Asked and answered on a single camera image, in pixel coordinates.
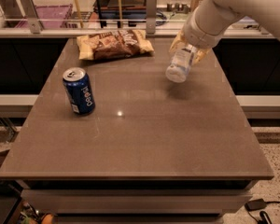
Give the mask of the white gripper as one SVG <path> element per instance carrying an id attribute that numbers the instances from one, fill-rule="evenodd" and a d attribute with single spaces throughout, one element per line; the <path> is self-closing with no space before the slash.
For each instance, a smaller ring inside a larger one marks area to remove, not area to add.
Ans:
<path id="1" fill-rule="evenodd" d="M 186 20 L 182 32 L 176 35 L 169 48 L 169 52 L 173 54 L 189 43 L 193 47 L 199 49 L 193 62 L 193 64 L 196 65 L 208 54 L 211 48 L 217 45 L 222 36 L 222 33 L 213 35 L 210 32 L 203 31 L 198 26 L 194 16 L 191 16 Z"/>

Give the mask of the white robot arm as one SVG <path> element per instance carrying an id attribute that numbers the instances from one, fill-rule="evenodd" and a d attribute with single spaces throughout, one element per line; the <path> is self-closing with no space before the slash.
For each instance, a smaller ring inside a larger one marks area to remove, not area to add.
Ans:
<path id="1" fill-rule="evenodd" d="M 232 24 L 245 16 L 280 41 L 280 0 L 202 0 L 187 18 L 169 51 L 174 53 L 184 45 L 211 49 Z"/>

